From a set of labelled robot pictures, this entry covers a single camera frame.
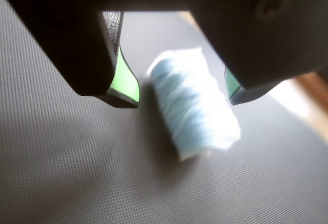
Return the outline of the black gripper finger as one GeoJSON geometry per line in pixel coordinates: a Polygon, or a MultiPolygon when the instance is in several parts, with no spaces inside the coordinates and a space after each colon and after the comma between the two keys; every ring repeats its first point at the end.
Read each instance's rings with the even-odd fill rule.
{"type": "Polygon", "coordinates": [[[107,24],[96,0],[8,0],[53,65],[81,96],[139,106],[139,83],[120,46],[124,13],[107,24]]]}
{"type": "Polygon", "coordinates": [[[327,65],[327,0],[189,0],[189,9],[239,84],[233,105],[327,65]]]}

